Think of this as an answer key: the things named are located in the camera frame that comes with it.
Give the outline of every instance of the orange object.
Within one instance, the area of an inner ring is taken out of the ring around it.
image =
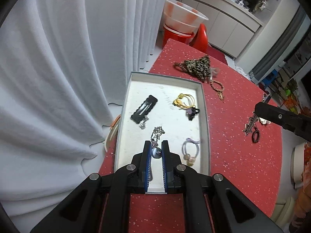
[[[193,32],[190,35],[184,34],[181,32],[177,32],[177,31],[173,30],[172,28],[168,27],[166,24],[164,24],[163,27],[164,27],[164,37],[163,37],[162,48],[164,48],[164,46],[165,46],[165,44],[169,38],[177,40],[177,41],[182,42],[184,44],[189,44],[189,42],[191,41],[191,39],[194,36]]]
[[[206,35],[206,27],[204,24],[200,24],[195,37],[189,43],[189,45],[201,52],[206,53],[208,40]]]

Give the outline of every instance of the leopard print fabric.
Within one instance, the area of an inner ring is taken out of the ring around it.
[[[211,75],[210,64],[210,58],[206,55],[198,60],[185,60],[183,63],[175,63],[174,66],[180,67],[183,72],[205,82]]]

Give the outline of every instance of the black hair clip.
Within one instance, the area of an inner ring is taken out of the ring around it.
[[[157,101],[157,98],[149,95],[149,97],[141,104],[141,106],[134,112],[134,114],[131,115],[131,119],[135,123],[139,124],[144,119],[144,117],[148,115],[149,112],[153,109]]]
[[[186,113],[187,113],[189,121],[192,121],[193,118],[195,117],[195,115],[200,113],[200,110],[196,109],[195,107],[191,107],[191,108],[186,110]]]

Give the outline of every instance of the red bucket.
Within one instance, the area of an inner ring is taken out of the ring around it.
[[[193,32],[189,35],[189,34],[177,32],[173,30],[172,28],[168,27],[166,24],[164,24],[163,27],[164,27],[164,38],[163,38],[162,48],[165,46],[169,38],[172,38],[184,44],[189,44],[191,39],[194,37]]]

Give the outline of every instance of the sink counter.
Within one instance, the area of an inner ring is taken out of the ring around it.
[[[231,0],[182,0],[208,17],[208,41],[237,58],[265,24],[244,7]]]

